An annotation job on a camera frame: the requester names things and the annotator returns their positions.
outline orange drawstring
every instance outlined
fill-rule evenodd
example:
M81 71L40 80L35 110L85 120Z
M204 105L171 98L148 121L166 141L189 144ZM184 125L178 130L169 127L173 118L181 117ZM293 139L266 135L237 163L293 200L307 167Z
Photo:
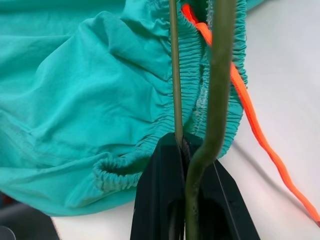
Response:
M208 28L207 24L204 22L199 22L196 16L194 15L191 6L189 4L185 4L182 7L182 13L184 16L191 22L193 25L201 32L204 40L208 45L212 45L212 33ZM282 178L282 181L286 185L286 187L300 200L300 202L304 205L312 219L318 224L320 227L320 216L316 210L316 208L309 202L309 200L296 188L294 183L292 182L290 175L287 171L286 166L280 159L280 157L276 154L276 152L270 147L268 144L261 128L259 122L256 117L256 113L251 102L250 96L248 94L247 88L242 80L235 64L231 63L230 69L230 78L231 82L239 96L241 104L244 108L244 112L248 121L250 123L252 132L259 142L260 146L268 153L269 157L275 164L278 172Z

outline white table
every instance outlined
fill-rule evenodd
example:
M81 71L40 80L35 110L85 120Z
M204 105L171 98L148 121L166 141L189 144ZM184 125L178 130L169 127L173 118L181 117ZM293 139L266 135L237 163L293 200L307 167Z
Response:
M320 211L320 0L267 0L247 18L248 90L270 145ZM319 240L320 228L284 186L244 116L220 160L262 240ZM52 218L62 240L127 240L134 203Z

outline thin metal rod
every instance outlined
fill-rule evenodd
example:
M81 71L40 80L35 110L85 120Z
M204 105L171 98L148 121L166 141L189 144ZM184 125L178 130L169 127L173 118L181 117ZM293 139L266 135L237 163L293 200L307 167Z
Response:
M181 83L180 83L180 61L178 44L178 20L177 1L169 0L170 12L170 33L171 33L171 53L172 53L172 78L173 78L173 108L174 108L174 131L178 145L183 146L183 121L181 103Z
M186 176L186 240L200 239L200 183L207 166L216 160L225 138L235 13L236 0L215 0L206 132L204 143L193 155Z

